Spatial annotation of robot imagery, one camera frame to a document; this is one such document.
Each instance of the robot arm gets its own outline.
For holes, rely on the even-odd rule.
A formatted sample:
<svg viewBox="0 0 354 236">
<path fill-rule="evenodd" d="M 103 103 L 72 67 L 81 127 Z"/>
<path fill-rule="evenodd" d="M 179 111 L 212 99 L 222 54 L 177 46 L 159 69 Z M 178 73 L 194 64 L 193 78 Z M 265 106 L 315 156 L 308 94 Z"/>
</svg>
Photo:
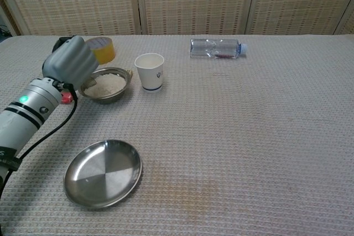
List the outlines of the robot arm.
<svg viewBox="0 0 354 236">
<path fill-rule="evenodd" d="M 43 64 L 43 79 L 33 80 L 0 113 L 0 190 L 7 172 L 19 166 L 15 156 L 61 102 L 63 84 L 78 89 L 98 62 L 80 36 L 67 40 Z"/>
</svg>

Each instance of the plastic water bottle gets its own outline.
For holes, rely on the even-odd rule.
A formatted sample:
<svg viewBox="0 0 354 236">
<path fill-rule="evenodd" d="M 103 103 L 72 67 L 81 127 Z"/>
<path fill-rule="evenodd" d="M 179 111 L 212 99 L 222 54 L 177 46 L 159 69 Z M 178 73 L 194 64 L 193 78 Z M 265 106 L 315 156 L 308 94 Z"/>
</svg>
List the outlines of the plastic water bottle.
<svg viewBox="0 0 354 236">
<path fill-rule="evenodd" d="M 209 57 L 209 58 L 237 58 L 245 55 L 246 44 L 240 44 L 238 40 L 228 39 L 191 39 L 190 57 Z"/>
</svg>

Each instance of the paper cup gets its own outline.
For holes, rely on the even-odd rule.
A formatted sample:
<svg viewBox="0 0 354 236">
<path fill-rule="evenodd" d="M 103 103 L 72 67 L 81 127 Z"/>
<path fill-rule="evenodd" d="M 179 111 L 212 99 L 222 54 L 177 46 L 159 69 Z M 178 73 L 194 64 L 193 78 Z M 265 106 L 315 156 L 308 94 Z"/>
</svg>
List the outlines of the paper cup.
<svg viewBox="0 0 354 236">
<path fill-rule="evenodd" d="M 158 92 L 162 88 L 164 57 L 155 53 L 139 55 L 135 59 L 143 89 Z"/>
</svg>

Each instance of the tape roll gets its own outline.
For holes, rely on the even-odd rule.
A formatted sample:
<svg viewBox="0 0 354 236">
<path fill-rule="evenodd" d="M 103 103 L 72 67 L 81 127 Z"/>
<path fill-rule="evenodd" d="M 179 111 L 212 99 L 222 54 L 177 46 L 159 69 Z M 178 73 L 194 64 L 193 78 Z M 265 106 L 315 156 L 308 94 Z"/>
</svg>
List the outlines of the tape roll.
<svg viewBox="0 0 354 236">
<path fill-rule="evenodd" d="M 116 57 L 113 42 L 108 37 L 95 37 L 86 41 L 100 65 L 112 61 Z"/>
</svg>

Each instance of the rice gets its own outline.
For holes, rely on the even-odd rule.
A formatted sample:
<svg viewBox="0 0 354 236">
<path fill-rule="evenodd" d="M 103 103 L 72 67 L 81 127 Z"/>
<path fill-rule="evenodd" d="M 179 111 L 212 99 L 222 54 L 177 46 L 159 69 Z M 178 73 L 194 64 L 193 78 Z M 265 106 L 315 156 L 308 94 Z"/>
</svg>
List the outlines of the rice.
<svg viewBox="0 0 354 236">
<path fill-rule="evenodd" d="M 126 80 L 123 77 L 115 74 L 105 74 L 95 78 L 97 84 L 85 89 L 85 94 L 97 98 L 114 94 L 126 85 Z"/>
</svg>

